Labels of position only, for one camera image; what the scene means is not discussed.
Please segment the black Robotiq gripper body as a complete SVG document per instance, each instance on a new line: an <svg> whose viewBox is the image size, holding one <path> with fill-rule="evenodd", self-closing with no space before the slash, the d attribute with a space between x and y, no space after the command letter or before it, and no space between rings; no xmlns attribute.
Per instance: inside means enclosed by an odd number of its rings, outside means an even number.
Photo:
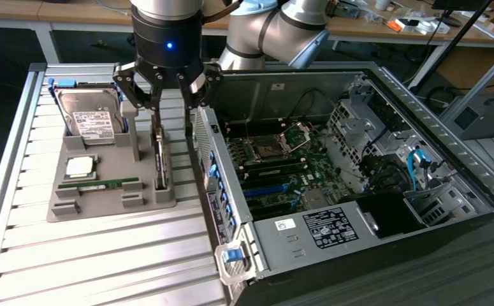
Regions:
<svg viewBox="0 0 494 306"><path fill-rule="evenodd" d="M137 73L148 82L162 75L162 87L189 86L203 73L200 57L203 13L197 11L183 20L160 20L132 13L132 28L137 52Z"/></svg>

